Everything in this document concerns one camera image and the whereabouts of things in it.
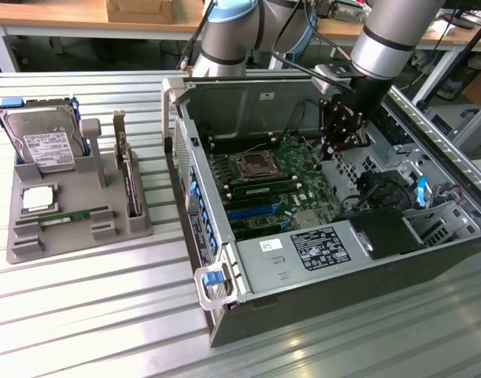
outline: motherboard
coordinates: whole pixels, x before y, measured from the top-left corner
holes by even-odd
[[[311,142],[285,136],[272,145],[209,155],[237,240],[316,227],[341,213]]]

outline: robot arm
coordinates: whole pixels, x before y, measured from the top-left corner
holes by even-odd
[[[193,76],[244,76],[247,51],[271,51],[295,5],[291,0],[217,0],[204,27]],[[287,54],[303,50],[312,38],[304,12],[300,2],[277,44]],[[315,24],[314,8],[309,19]]]
[[[243,76],[248,50],[272,51],[276,44],[278,51],[292,54],[302,50],[312,38],[316,13],[314,7],[304,3],[307,0],[217,1],[205,26],[202,52],[193,76]],[[350,55],[350,88],[335,83],[342,93],[320,103],[324,158],[333,151],[369,145],[364,126],[443,2],[376,1]],[[310,22],[305,15],[308,8],[312,9]],[[325,79],[334,83],[331,77]]]

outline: psu label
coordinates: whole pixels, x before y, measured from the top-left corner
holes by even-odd
[[[290,236],[307,270],[316,270],[350,261],[351,258],[333,227]]]

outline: aluminum profile table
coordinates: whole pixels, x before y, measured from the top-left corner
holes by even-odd
[[[104,151],[111,112],[124,109],[154,228],[7,264],[13,148],[0,128],[0,377],[481,375],[481,254],[429,283],[210,349],[161,145],[161,80],[177,74],[0,74],[0,97],[75,95],[83,118],[102,122]]]

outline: cpu socket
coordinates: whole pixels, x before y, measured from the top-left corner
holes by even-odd
[[[237,162],[243,180],[280,175],[279,167],[269,151],[242,152],[234,155],[233,159]]]

